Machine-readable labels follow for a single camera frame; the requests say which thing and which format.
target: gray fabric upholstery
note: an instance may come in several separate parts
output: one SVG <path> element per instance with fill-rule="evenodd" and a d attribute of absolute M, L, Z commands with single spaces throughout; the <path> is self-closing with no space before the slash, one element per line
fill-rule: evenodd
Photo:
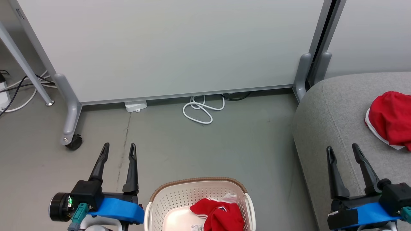
<path fill-rule="evenodd" d="M 329 230 L 328 145 L 334 149 L 342 179 L 352 196 L 364 194 L 365 187 L 352 143 L 360 146 L 380 179 L 411 185 L 411 153 L 406 148 L 395 150 L 386 145 L 364 123 L 373 100 L 387 91 L 411 95 L 411 72 L 326 79 L 312 87 L 297 108 L 292 131 L 320 231 Z M 399 228 L 411 230 L 411 225 L 399 222 Z"/>

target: red and white cloth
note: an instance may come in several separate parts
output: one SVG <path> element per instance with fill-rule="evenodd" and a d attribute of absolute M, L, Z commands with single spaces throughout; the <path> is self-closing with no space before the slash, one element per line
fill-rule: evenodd
<path fill-rule="evenodd" d="M 378 96 L 365 114 L 365 124 L 384 143 L 411 151 L 411 95 L 389 91 Z"/>
<path fill-rule="evenodd" d="M 243 231 L 244 220 L 236 198 L 232 194 L 227 194 L 222 201 L 204 198 L 192 205 L 190 210 L 206 218 L 204 231 Z"/>

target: white power adapter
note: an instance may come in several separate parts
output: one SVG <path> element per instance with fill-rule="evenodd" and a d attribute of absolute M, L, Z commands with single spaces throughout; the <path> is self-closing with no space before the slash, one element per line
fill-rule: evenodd
<path fill-rule="evenodd" d="M 0 91 L 7 88 L 6 82 L 0 83 Z M 6 108 L 10 103 L 10 94 L 8 91 L 0 92 L 0 108 Z"/>

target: laundry basket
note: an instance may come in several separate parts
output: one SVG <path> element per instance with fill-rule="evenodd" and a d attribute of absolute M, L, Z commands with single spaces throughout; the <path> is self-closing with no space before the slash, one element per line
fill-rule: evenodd
<path fill-rule="evenodd" d="M 225 177 L 193 178 L 170 182 L 151 196 L 144 214 L 145 231 L 202 231 L 205 222 L 190 210 L 203 198 L 219 200 L 226 194 L 237 195 L 244 219 L 244 231 L 255 231 L 253 202 L 244 185 Z"/>

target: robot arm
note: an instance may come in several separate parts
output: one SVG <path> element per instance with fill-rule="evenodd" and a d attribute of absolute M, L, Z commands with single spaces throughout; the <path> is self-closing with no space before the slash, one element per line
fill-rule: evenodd
<path fill-rule="evenodd" d="M 121 230 L 126 231 L 129 224 L 142 224 L 144 210 L 138 204 L 139 182 L 137 177 L 136 145 L 131 144 L 129 169 L 123 193 L 104 193 L 102 191 L 104 164 L 108 159 L 109 143 L 105 143 L 93 171 L 87 181 L 79 180 L 70 193 L 57 193 L 51 200 L 49 216 L 53 221 L 72 221 L 68 230 L 84 228 L 84 222 L 117 220 Z"/>
<path fill-rule="evenodd" d="M 375 228 L 397 231 L 393 224 L 398 219 L 411 224 L 411 188 L 406 183 L 393 185 L 388 179 L 380 180 L 359 146 L 354 143 L 352 148 L 365 181 L 365 195 L 350 197 L 339 174 L 334 151 L 331 146 L 327 147 L 332 199 L 328 227 L 346 231 Z"/>

